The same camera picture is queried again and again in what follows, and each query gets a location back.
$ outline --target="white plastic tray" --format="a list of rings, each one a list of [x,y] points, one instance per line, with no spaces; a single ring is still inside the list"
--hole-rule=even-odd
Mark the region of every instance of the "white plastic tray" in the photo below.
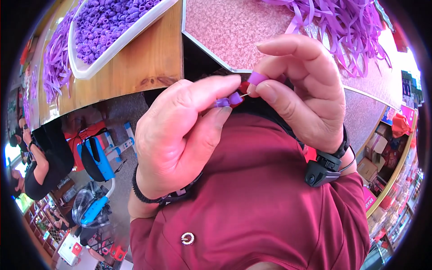
[[[76,12],[78,16],[79,12],[84,8],[84,4],[88,0],[85,0]],[[71,23],[69,28],[69,40],[67,41],[68,56],[70,68],[72,69],[73,75],[77,79],[90,79],[93,77],[104,65],[106,65],[118,52],[123,49],[129,42],[131,42],[136,36],[138,36],[147,26],[153,24],[161,15],[172,7],[178,0],[162,0],[159,4],[153,7],[149,12],[137,20],[125,33],[123,33],[102,55],[96,59],[91,65],[84,63],[76,55],[77,45],[75,45],[75,28],[76,24]]]

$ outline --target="blue stool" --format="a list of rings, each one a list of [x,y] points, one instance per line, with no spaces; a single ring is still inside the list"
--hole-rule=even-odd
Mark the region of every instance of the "blue stool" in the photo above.
[[[127,122],[124,124],[124,128],[126,129],[126,133],[128,134],[129,138],[122,144],[114,146],[114,143],[111,139],[111,135],[109,132],[105,132],[105,136],[107,137],[107,141],[109,146],[106,149],[103,149],[99,140],[95,139],[95,146],[97,153],[99,155],[99,161],[96,161],[94,159],[94,155],[90,146],[90,140],[85,141],[85,147],[89,150],[91,156],[93,157],[94,162],[96,163],[98,169],[102,173],[105,181],[112,180],[111,189],[108,191],[108,193],[102,197],[101,199],[94,201],[85,211],[83,217],[81,218],[82,224],[87,224],[89,222],[92,222],[96,216],[99,214],[99,212],[102,210],[102,208],[105,206],[105,204],[108,201],[108,198],[112,194],[115,188],[115,173],[111,168],[111,165],[109,162],[113,159],[116,159],[117,161],[120,160],[120,154],[124,152],[126,149],[132,147],[135,156],[137,155],[136,147],[135,147],[135,136],[132,132],[132,128],[130,126],[130,123]],[[83,144],[79,144],[76,149],[78,150],[79,157],[81,158],[81,152],[83,149]]]

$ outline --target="blue folding chair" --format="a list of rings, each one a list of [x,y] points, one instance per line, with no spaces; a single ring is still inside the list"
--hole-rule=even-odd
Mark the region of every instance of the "blue folding chair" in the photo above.
[[[122,144],[119,144],[117,146],[114,146],[114,143],[111,139],[111,135],[108,131],[101,131],[104,132],[109,146],[105,149],[102,148],[100,142],[98,139],[95,139],[94,137],[88,138],[84,141],[84,143],[79,144],[77,146],[77,150],[79,153],[79,157],[83,161],[83,165],[86,168],[86,171],[89,173],[90,177],[94,179],[95,181],[108,181],[112,180],[111,189],[109,192],[99,200],[94,201],[85,211],[84,215],[81,218],[82,224],[87,224],[89,222],[92,222],[96,216],[101,212],[102,208],[105,206],[105,204],[108,202],[108,198],[111,196],[115,189],[115,172],[112,170],[110,161],[113,159],[116,159],[116,161],[121,161],[120,154],[124,152],[126,149],[132,147],[135,151],[135,156],[137,155],[136,152],[136,146],[135,146],[135,136],[133,134],[132,128],[130,126],[130,123],[127,122],[124,124],[124,128],[126,129],[126,132],[129,136],[129,138]],[[90,153],[91,159],[88,160],[86,158],[83,159],[83,144],[85,148]],[[102,177],[100,177],[99,173],[95,174],[95,170],[99,170],[102,174]]]

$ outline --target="purple bead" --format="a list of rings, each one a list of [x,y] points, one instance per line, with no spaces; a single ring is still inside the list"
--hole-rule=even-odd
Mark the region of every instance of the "purple bead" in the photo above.
[[[235,92],[234,94],[228,97],[229,102],[233,105],[239,104],[243,102],[243,99],[240,97],[240,94]]]
[[[213,106],[214,106],[215,108],[217,108],[217,107],[226,107],[226,106],[229,106],[229,99],[228,99],[228,98],[220,98],[220,99],[217,99],[217,100],[213,103]]]

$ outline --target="black bag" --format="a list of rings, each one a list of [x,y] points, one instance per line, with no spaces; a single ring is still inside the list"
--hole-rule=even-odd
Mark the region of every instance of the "black bag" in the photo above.
[[[99,158],[99,153],[96,149],[95,136],[100,135],[107,131],[108,129],[104,127],[101,130],[99,130],[95,135],[84,139],[84,141],[82,142],[81,160],[83,162],[84,168],[86,169],[87,173],[96,182],[105,182],[106,180],[96,164],[96,161],[100,162],[100,158]],[[90,147],[92,149],[93,156],[90,154],[89,149],[86,147],[87,140],[90,141]]]

